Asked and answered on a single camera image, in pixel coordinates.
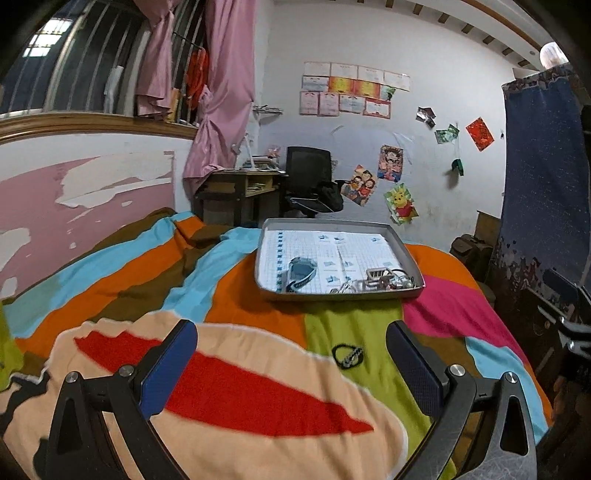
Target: metal screw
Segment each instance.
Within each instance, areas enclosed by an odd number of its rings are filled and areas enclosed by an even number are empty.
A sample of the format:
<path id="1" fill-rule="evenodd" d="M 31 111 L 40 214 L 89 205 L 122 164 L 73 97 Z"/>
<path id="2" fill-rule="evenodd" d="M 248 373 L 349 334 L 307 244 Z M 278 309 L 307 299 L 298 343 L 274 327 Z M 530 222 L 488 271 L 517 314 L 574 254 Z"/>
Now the metal screw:
<path id="1" fill-rule="evenodd" d="M 133 365 L 124 365 L 119 369 L 119 375 L 122 377 L 128 377 L 134 372 Z"/>
<path id="2" fill-rule="evenodd" d="M 449 371 L 452 373 L 452 375 L 455 375 L 456 377 L 463 377 L 464 375 L 466 375 L 466 369 L 458 364 L 452 365 L 449 368 Z"/>
<path id="3" fill-rule="evenodd" d="M 66 375 L 66 382 L 74 383 L 76 380 L 78 380 L 78 372 L 70 372 Z"/>
<path id="4" fill-rule="evenodd" d="M 517 381 L 519 380 L 517 378 L 517 375 L 515 375 L 513 372 L 507 372 L 505 374 L 505 378 L 507 379 L 508 382 L 510 383 L 517 383 Z"/>

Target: pink wall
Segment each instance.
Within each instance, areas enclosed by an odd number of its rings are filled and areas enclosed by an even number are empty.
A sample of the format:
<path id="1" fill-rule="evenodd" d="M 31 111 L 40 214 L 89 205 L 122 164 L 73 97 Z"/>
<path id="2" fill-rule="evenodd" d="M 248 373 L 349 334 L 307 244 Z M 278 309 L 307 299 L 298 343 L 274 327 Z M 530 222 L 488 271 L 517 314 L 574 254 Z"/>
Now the pink wall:
<path id="1" fill-rule="evenodd" d="M 164 154 L 172 158 L 172 152 Z M 0 234 L 26 228 L 30 235 L 29 243 L 19 248 L 0 271 L 0 287 L 6 279 L 16 277 L 18 294 L 120 227 L 158 208 L 174 207 L 172 183 L 117 193 L 110 201 L 88 209 L 56 203 L 63 195 L 61 182 L 67 172 L 90 160 L 68 161 L 0 181 Z M 159 178 L 172 179 L 172 163 L 170 171 Z M 130 177 L 102 189 L 135 181 L 138 179 Z"/>

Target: grid paper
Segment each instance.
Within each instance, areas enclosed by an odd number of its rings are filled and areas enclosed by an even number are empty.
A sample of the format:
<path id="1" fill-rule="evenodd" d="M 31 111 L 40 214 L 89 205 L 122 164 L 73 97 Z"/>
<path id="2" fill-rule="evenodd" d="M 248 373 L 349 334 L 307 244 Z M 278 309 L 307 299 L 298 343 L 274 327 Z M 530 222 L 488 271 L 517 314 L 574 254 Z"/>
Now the grid paper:
<path id="1" fill-rule="evenodd" d="M 380 234 L 276 230 L 264 235 L 258 282 L 266 290 L 285 291 L 289 263 L 295 257 L 318 265 L 312 281 L 299 289 L 302 293 L 329 293 L 346 280 L 363 280 L 368 268 L 401 268 Z"/>

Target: black hair tie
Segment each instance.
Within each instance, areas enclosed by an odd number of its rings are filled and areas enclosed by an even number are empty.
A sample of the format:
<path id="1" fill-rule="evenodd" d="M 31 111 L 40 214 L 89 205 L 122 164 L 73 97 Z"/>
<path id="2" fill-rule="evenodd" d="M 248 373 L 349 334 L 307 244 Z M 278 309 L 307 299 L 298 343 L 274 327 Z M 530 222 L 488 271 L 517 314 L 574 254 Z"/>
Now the black hair tie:
<path id="1" fill-rule="evenodd" d="M 348 348 L 351 350 L 341 361 L 336 358 L 336 352 L 340 348 Z M 361 365 L 361 363 L 363 362 L 363 349 L 360 346 L 340 343 L 333 347 L 332 354 L 336 364 L 339 366 L 341 370 L 348 370 L 349 368 Z"/>

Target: chair backrest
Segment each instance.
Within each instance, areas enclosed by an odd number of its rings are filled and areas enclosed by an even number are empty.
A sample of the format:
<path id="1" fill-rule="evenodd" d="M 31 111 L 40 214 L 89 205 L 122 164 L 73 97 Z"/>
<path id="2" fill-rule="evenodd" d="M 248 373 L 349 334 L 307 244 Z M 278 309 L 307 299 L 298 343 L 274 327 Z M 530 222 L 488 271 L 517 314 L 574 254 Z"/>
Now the chair backrest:
<path id="1" fill-rule="evenodd" d="M 331 181 L 330 152 L 311 147 L 287 147 L 285 170 L 290 193 L 309 194 L 321 181 Z"/>

